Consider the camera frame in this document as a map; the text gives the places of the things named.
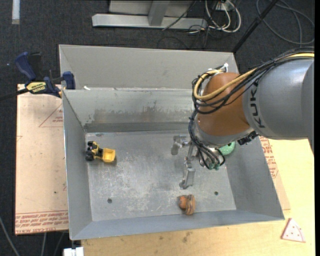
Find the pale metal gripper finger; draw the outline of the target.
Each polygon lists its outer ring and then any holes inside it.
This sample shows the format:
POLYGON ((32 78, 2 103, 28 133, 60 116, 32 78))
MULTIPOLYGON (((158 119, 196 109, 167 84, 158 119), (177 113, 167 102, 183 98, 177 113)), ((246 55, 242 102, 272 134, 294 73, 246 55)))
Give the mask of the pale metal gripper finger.
POLYGON ((183 190, 186 190, 194 184, 196 170, 193 168, 191 162, 186 161, 184 165, 185 167, 183 169, 182 180, 179 183, 179 187, 183 190))
POLYGON ((184 148, 189 145, 186 135, 175 135, 173 137, 173 145, 171 147, 171 154, 173 156, 177 155, 179 149, 184 148))

